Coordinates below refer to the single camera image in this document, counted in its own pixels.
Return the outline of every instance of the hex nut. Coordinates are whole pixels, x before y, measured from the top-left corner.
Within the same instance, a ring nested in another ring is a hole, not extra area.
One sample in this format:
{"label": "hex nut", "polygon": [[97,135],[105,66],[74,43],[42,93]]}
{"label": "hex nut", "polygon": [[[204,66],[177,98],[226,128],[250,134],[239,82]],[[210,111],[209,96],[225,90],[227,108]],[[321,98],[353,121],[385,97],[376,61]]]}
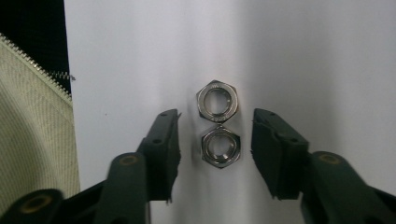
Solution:
{"label": "hex nut", "polygon": [[[210,148],[210,142],[216,137],[227,137],[230,141],[228,151],[222,155],[215,154]],[[217,126],[215,129],[209,131],[202,137],[201,147],[202,159],[209,164],[217,167],[224,168],[236,162],[241,155],[241,141],[240,137],[223,126]]]}
{"label": "hex nut", "polygon": [[[220,113],[213,113],[205,107],[206,96],[212,91],[222,91],[227,98],[227,106]],[[226,83],[213,80],[197,93],[198,110],[201,118],[208,119],[216,123],[223,123],[230,119],[238,109],[238,97],[236,89]]]}

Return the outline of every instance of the zipper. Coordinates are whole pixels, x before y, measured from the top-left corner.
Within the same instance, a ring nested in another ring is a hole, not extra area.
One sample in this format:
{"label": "zipper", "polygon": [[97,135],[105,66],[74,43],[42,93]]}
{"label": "zipper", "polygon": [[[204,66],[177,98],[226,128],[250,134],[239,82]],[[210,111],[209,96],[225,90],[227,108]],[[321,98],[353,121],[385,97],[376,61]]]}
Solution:
{"label": "zipper", "polygon": [[9,40],[5,35],[0,33],[0,43],[5,45],[11,52],[15,54],[15,56],[20,59],[24,64],[29,67],[32,71],[35,71],[35,74],[56,94],[58,94],[63,100],[65,100],[69,105],[72,105],[72,95],[71,93],[62,87],[59,82],[55,79],[67,79],[69,80],[72,77],[67,72],[58,72],[58,71],[46,71],[42,68],[35,60],[33,60],[29,55],[27,55],[22,49],[20,49],[16,44],[14,44],[11,40]]}

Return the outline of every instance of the white background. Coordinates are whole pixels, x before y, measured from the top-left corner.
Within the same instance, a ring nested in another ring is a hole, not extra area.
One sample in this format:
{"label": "white background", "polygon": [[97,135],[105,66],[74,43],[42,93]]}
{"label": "white background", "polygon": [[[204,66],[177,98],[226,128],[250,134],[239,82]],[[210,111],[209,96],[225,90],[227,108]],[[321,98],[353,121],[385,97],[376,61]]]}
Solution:
{"label": "white background", "polygon": [[[65,10],[83,189],[177,108],[174,202],[151,203],[152,223],[303,223],[299,202],[272,200],[250,156],[258,107],[396,194],[395,1],[67,0]],[[242,157],[223,170],[199,155],[213,124],[195,93],[213,79],[240,100],[226,126]]]}

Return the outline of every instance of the beige fabric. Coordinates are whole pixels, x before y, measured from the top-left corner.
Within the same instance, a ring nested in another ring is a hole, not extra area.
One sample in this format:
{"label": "beige fabric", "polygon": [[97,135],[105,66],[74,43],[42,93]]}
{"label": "beige fabric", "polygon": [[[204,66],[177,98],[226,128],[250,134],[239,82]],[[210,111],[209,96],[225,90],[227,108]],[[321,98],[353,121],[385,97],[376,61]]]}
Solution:
{"label": "beige fabric", "polygon": [[0,40],[0,215],[37,189],[79,191],[73,108]]}

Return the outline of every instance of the metal nut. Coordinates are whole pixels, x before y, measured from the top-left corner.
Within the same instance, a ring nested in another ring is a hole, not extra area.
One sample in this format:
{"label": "metal nut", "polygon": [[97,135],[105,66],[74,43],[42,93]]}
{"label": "metal nut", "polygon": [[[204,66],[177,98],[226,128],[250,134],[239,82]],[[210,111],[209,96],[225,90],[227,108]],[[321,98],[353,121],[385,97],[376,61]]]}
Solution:
{"label": "metal nut", "polygon": [[[220,91],[227,99],[226,108],[220,113],[213,113],[205,106],[207,95],[212,91]],[[199,115],[216,123],[223,123],[232,117],[238,109],[236,89],[226,83],[213,80],[197,93]]]}
{"label": "metal nut", "polygon": [[[226,137],[230,146],[226,153],[218,155],[210,143],[215,141],[217,137]],[[202,159],[220,169],[236,162],[241,155],[241,142],[238,135],[230,132],[223,126],[218,126],[202,137]]]}

